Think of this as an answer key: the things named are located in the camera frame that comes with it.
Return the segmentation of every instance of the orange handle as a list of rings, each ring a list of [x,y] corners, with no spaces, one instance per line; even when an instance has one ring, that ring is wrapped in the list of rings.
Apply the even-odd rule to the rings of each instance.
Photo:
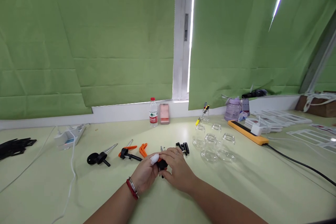
[[[128,147],[124,147],[123,149],[128,149],[128,150],[132,150],[132,149],[136,149],[138,146],[135,145],[135,146],[128,146]]]
[[[145,152],[145,148],[147,147],[147,143],[143,143],[139,148],[140,154],[145,158],[147,157],[147,153]]]

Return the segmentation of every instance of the plastic water bottle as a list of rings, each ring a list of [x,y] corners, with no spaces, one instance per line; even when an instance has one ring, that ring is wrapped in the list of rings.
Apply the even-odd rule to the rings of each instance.
[[[238,121],[239,113],[241,112],[242,108],[240,105],[239,97],[234,99],[229,99],[226,103],[226,112],[224,119],[226,121]]]
[[[150,105],[149,105],[149,124],[151,127],[156,127],[158,125],[158,106],[155,102],[155,97],[152,97],[150,99]]]

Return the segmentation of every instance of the window latch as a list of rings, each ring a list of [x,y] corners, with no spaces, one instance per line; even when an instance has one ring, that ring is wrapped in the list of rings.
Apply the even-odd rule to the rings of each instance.
[[[184,41],[188,41],[188,22],[189,22],[189,14],[186,13],[184,16]]]

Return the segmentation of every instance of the hand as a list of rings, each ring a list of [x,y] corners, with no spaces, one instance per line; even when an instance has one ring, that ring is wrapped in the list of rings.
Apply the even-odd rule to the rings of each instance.
[[[138,195],[144,193],[153,184],[158,176],[159,169],[157,165],[152,165],[150,158],[156,153],[145,157],[133,172],[131,180],[138,191]]]
[[[187,162],[184,160],[184,154],[180,148],[168,148],[160,152],[160,158],[165,160],[172,171],[160,171],[160,175],[174,187],[182,192],[190,194],[198,178],[192,172]]]

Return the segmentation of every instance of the clear glass bottle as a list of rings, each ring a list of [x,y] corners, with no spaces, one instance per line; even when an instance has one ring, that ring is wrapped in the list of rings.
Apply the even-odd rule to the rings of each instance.
[[[203,147],[205,136],[205,127],[203,124],[198,124],[195,129],[195,135],[193,136],[192,142],[198,148]]]
[[[205,136],[205,143],[201,150],[201,157],[204,160],[212,163],[217,161],[216,141],[216,136],[212,133]]]
[[[208,124],[209,121],[210,121],[209,110],[205,110],[205,111],[203,110],[203,112],[205,112],[205,113],[203,113],[203,117],[201,119],[201,123]]]
[[[222,137],[222,127],[220,124],[213,124],[210,130],[210,133],[214,134],[216,139],[220,139]]]
[[[236,159],[233,152],[235,144],[235,137],[231,134],[225,133],[221,139],[217,140],[217,156],[223,161],[234,162]]]

